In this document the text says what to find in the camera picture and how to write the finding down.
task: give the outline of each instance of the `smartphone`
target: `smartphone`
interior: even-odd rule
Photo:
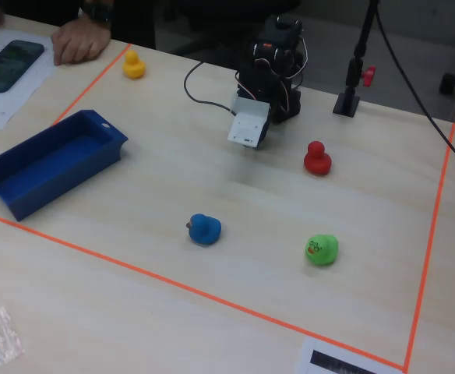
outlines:
[[[29,41],[12,41],[0,51],[0,94],[16,81],[44,53],[44,45]]]

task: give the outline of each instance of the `fingers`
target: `fingers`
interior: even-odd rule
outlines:
[[[87,53],[89,52],[91,46],[92,46],[92,44],[89,41],[82,41],[82,43],[80,43],[80,45],[75,53],[75,57],[74,57],[73,61],[81,62],[82,60],[84,60],[86,58]]]
[[[72,39],[65,47],[62,56],[62,64],[72,64],[75,61],[75,54],[79,49],[81,40]]]
[[[89,52],[87,53],[88,60],[94,60],[101,52],[101,48],[98,43],[92,43]]]
[[[62,64],[63,52],[65,51],[66,45],[70,42],[70,38],[63,34],[62,29],[60,29],[58,32],[54,33],[53,36],[51,37],[51,39],[53,40],[53,50],[55,52],[56,66]]]

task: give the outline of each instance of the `blue rubber duck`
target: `blue rubber duck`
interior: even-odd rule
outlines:
[[[189,237],[197,244],[211,245],[220,237],[220,221],[203,214],[195,214],[186,224]]]

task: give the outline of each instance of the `wristwatch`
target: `wristwatch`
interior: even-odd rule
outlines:
[[[96,22],[110,23],[113,18],[113,7],[98,1],[84,2],[82,10]]]

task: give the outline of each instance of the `microphone stand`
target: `microphone stand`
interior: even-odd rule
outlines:
[[[359,96],[355,96],[355,87],[358,86],[361,78],[365,79],[365,86],[371,85],[372,77],[375,74],[374,67],[369,68],[367,72],[362,71],[362,58],[366,54],[366,43],[368,42],[369,32],[371,31],[373,20],[375,19],[376,8],[379,0],[369,0],[368,12],[366,13],[365,22],[362,25],[359,42],[354,49],[354,57],[349,61],[345,92],[338,96],[333,113],[336,115],[346,115],[354,117],[358,108]]]

